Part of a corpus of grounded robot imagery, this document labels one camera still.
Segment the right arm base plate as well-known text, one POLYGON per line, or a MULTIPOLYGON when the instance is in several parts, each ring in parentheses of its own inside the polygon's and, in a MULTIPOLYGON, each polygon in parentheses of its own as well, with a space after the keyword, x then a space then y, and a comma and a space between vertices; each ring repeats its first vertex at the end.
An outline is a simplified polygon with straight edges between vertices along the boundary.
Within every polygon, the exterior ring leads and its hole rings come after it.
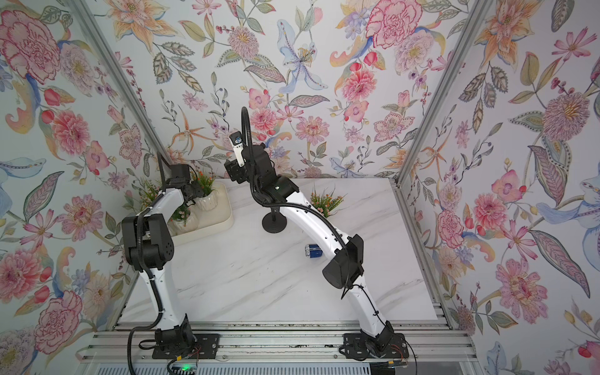
POLYGON ((409 345, 403 334, 383 334, 373 338, 364 332, 344 334, 338 352, 346 359, 409 359, 409 345))

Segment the pink flower potted plant boxed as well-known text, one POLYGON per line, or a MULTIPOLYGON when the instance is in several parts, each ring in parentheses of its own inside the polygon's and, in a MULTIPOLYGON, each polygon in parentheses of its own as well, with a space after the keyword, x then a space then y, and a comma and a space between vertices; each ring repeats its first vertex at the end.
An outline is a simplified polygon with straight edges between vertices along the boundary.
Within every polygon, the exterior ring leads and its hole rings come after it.
MULTIPOLYGON (((142 181, 140 193, 140 210, 150 207, 159 196, 160 187, 152 181, 142 181)), ((183 204, 179 206, 167 222, 172 235, 179 235, 193 231, 193 226, 197 223, 197 216, 191 209, 183 204)))

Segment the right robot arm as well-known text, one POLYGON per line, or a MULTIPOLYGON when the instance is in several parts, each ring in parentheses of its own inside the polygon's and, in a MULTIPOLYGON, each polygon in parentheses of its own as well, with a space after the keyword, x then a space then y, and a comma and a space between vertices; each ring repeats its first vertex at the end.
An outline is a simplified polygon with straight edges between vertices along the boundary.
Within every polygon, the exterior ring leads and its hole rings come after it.
POLYGON ((304 196, 289 178, 278 175, 263 145, 233 146, 235 159, 225 163, 232 181, 248 183, 251 196, 270 209, 262 220, 262 228, 280 233, 287 223, 295 223, 316 243, 328 260, 322 274, 334 288, 349 298, 357 314, 362 347, 370 355, 381 358, 395 335, 392 324, 385 320, 371 298, 364 277, 364 240, 339 231, 304 196))

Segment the pink flower potted plant back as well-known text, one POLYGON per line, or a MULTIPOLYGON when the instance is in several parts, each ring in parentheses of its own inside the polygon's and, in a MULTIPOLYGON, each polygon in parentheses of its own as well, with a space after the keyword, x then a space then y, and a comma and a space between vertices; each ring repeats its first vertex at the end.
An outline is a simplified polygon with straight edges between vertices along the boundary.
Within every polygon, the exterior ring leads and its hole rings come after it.
POLYGON ((310 195, 311 205, 326 218, 335 214, 336 209, 343 203, 344 199, 345 196, 337 194, 335 189, 320 193, 313 190, 310 195))

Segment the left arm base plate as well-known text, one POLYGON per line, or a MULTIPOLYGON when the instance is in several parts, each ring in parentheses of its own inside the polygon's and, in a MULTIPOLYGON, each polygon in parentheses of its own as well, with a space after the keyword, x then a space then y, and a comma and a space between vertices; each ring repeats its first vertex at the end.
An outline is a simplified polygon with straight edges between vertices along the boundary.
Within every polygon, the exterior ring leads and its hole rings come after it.
POLYGON ((215 359, 219 347, 219 334, 192 334, 190 337, 176 337, 167 334, 156 338, 152 352, 153 359, 215 359))

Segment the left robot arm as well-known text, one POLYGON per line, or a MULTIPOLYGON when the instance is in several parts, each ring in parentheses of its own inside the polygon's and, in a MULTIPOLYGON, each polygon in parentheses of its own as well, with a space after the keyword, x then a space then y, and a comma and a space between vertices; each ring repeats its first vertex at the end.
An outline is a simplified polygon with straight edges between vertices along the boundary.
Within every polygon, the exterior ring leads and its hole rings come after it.
POLYGON ((156 312, 152 323, 132 331, 154 333, 155 359, 182 359, 193 353, 198 344, 173 284, 170 261, 175 255, 175 243, 168 222, 181 207, 200 197, 202 189, 192 181, 189 165, 174 164, 168 168, 170 177, 160 173, 158 192, 142 205, 141 212, 123 219, 121 227, 126 261, 142 277, 156 312))

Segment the orange flower potted plant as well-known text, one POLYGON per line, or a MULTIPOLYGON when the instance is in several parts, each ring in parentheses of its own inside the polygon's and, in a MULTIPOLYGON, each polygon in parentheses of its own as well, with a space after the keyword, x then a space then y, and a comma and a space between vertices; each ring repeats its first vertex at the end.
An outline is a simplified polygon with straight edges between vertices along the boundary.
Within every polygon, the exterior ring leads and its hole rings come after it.
POLYGON ((214 187, 215 177, 212 174, 203 172, 195 173, 194 180, 199 184, 202 190, 202 197, 197 198, 196 202, 203 211, 211 211, 218 205, 217 189, 214 187))

